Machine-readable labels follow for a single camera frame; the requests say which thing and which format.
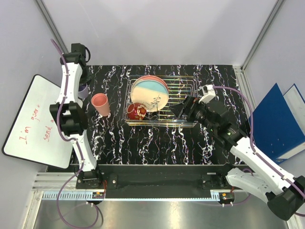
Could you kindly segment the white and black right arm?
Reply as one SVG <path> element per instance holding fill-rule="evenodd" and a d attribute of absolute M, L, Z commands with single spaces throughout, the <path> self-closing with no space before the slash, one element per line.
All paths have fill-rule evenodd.
<path fill-rule="evenodd" d="M 216 177 L 218 187 L 243 189 L 265 202 L 277 217 L 285 221 L 304 204 L 304 176 L 295 177 L 265 155 L 228 119 L 228 110 L 222 103 L 214 99 L 204 103 L 202 99 L 187 96 L 169 109 L 177 119 L 205 126 L 219 146 L 241 159 L 258 175 L 254 177 L 233 167 Z"/>

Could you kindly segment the pink and cream plate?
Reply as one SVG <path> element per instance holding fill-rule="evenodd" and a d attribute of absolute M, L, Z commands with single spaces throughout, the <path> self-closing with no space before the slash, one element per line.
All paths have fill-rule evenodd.
<path fill-rule="evenodd" d="M 138 79 L 133 83 L 132 88 L 135 87 L 139 82 L 144 81 L 144 80 L 154 80 L 154 81 L 157 81 L 157 82 L 161 83 L 163 86 L 165 86 L 165 88 L 166 88 L 167 90 L 169 90 L 169 88 L 168 88 L 166 82 L 165 82 L 163 79 L 161 79 L 160 77 L 154 76 L 154 75 L 145 75 L 145 76 L 141 76 L 140 78 L 138 78 Z"/>

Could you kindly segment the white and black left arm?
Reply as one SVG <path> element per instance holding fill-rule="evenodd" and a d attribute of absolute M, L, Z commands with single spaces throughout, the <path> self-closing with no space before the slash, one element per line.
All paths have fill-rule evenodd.
<path fill-rule="evenodd" d="M 89 49 L 80 43 L 73 43 L 71 52 L 60 53 L 60 94 L 56 103 L 49 106 L 60 137 L 72 144 L 79 163 L 79 169 L 75 172 L 77 188 L 83 189 L 103 186 L 102 173 L 87 138 L 88 118 L 82 108 L 82 100 L 88 93 L 84 92 L 79 96 L 79 90 L 87 91 L 92 80 L 86 66 L 90 58 Z"/>

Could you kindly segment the lavender plastic cup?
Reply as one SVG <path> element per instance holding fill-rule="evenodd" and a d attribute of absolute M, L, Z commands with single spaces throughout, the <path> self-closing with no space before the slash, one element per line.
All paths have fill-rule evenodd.
<path fill-rule="evenodd" d="M 78 97 L 81 99 L 87 98 L 89 95 L 89 88 L 87 84 L 80 85 L 78 89 Z"/>

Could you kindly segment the white whiteboard with red writing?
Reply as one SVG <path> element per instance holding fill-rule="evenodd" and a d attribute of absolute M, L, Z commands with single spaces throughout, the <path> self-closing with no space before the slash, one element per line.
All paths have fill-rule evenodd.
<path fill-rule="evenodd" d="M 40 75 L 33 77 L 2 147 L 3 154 L 63 169 L 69 166 L 72 144 L 62 140 L 49 111 L 59 93 L 56 84 Z"/>

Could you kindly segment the pink plastic cup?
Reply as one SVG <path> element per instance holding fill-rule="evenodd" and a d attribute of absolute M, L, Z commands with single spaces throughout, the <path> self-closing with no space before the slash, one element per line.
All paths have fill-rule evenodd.
<path fill-rule="evenodd" d="M 111 113 L 108 97 L 103 93 L 95 94 L 91 99 L 91 104 L 102 116 L 108 116 Z"/>

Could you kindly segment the blue and cream plate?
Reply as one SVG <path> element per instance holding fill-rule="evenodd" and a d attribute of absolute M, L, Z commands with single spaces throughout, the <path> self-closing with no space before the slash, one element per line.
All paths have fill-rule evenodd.
<path fill-rule="evenodd" d="M 167 105 L 169 92 L 157 81 L 144 80 L 131 88 L 130 98 L 133 103 L 143 104 L 147 112 L 157 112 Z"/>

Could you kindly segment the aluminium frame rail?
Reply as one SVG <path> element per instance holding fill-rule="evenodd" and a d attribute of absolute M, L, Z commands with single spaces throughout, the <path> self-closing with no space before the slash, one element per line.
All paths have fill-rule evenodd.
<path fill-rule="evenodd" d="M 61 48 L 61 50 L 64 52 L 64 53 L 67 53 L 68 52 L 68 48 L 66 46 L 66 44 L 64 43 L 60 33 L 59 33 L 59 30 L 57 29 L 52 17 L 51 17 L 51 14 L 49 12 L 49 10 L 47 9 L 45 3 L 43 0 L 34 0 L 39 12 L 41 13 L 45 23 L 47 24 L 50 32 L 52 33 L 53 35 L 53 39 L 56 41 L 56 43 L 58 44 L 58 46 Z"/>

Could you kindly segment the red floral ceramic bowl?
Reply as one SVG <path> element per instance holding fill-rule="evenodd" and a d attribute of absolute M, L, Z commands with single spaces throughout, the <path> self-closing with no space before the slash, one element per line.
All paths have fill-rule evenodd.
<path fill-rule="evenodd" d="M 132 103 L 127 108 L 127 116 L 131 120 L 143 120 L 146 112 L 146 107 L 141 103 Z"/>

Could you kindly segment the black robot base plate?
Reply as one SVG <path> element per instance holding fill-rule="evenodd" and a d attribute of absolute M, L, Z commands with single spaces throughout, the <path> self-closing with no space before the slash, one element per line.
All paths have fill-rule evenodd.
<path fill-rule="evenodd" d="M 95 172 L 82 172 L 77 189 L 188 188 L 195 190 L 228 187 L 225 175 L 233 168 L 225 165 L 98 165 Z"/>

